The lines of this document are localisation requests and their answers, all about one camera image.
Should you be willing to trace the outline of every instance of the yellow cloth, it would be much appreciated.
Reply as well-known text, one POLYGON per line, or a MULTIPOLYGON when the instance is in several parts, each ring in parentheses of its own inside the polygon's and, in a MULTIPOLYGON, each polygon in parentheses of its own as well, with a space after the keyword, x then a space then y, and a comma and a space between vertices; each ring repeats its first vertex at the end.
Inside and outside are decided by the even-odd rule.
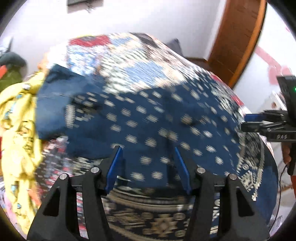
POLYGON ((44 77, 44 73, 39 72, 27 82, 11 85, 0 93, 0 124, 6 129, 1 146, 5 190, 26 234, 37 208, 28 189, 35 188, 34 172, 42 161, 42 144, 34 121, 35 95, 44 77))

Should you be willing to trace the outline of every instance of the gray pillow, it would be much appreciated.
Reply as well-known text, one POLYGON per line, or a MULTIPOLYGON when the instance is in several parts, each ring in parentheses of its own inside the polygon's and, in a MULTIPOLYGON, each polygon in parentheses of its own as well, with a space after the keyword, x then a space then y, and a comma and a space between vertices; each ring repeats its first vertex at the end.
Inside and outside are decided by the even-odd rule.
POLYGON ((172 51, 176 52, 178 55, 184 57, 178 39, 173 39, 170 42, 165 43, 165 45, 168 46, 172 51))

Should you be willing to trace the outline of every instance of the wooden door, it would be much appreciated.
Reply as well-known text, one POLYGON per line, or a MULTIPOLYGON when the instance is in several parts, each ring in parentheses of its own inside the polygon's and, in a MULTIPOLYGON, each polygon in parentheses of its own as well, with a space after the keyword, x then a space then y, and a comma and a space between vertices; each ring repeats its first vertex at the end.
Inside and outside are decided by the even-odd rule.
POLYGON ((265 10, 266 0, 227 0, 208 64, 231 88, 256 46, 265 10))

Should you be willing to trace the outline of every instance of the black cable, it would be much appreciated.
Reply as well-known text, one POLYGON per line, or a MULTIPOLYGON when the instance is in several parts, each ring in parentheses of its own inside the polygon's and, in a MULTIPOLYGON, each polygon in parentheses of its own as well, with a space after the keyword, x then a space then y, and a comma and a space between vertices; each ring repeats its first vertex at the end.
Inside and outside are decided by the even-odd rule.
MULTIPOLYGON (((281 176, 280 176, 280 178, 279 178, 279 206, 280 206, 280 204, 281 204, 281 177, 282 177, 282 175, 283 175, 283 173, 284 173, 286 167, 287 167, 287 165, 284 167, 284 169, 283 169, 283 171, 282 171, 282 173, 281 173, 281 176)), ((276 222, 277 215, 279 214, 279 206, 278 206, 278 210, 277 210, 277 212, 276 212, 276 216, 275 216, 275 218, 274 218, 274 222, 273 222, 273 224, 271 225, 271 227, 269 228, 269 231, 271 231, 272 227, 274 226, 274 224, 275 224, 275 222, 276 222)))

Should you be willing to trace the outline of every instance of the silver screw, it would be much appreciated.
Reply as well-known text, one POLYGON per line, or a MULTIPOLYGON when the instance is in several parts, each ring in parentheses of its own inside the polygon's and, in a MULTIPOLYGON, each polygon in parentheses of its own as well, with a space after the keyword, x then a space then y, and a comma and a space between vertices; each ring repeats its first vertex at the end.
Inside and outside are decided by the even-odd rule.
POLYGON ((199 167, 197 169, 197 172, 203 174, 203 173, 205 173, 205 169, 203 167, 199 167))
POLYGON ((92 173, 97 173, 99 170, 100 170, 100 169, 99 169, 98 167, 93 167, 93 168, 91 169, 91 172, 92 172, 92 173))
POLYGON ((59 177, 60 177, 60 179, 64 180, 64 179, 67 178, 67 174, 66 173, 63 173, 59 177))
POLYGON ((230 174, 230 175, 229 175, 229 178, 230 178, 231 180, 235 180, 235 179, 237 179, 237 176, 236 176, 235 174, 230 174))

